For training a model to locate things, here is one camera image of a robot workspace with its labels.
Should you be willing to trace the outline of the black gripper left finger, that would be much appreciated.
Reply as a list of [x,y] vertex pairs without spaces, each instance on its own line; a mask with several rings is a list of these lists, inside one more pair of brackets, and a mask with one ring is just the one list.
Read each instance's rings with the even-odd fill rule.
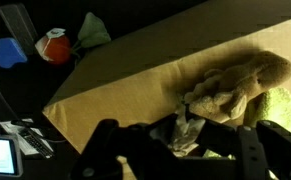
[[136,123],[122,127],[116,119],[110,139],[110,151],[125,158],[119,161],[118,180],[180,180],[180,160],[167,144],[176,122],[176,114],[167,115],[153,123]]

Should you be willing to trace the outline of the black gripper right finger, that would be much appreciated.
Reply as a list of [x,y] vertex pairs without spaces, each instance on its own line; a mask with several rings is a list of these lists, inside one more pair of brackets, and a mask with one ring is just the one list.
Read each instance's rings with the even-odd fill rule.
[[253,128],[233,127],[185,115],[187,122],[199,124],[194,141],[200,148],[211,150],[221,158],[185,158],[188,180],[269,180],[264,146]]

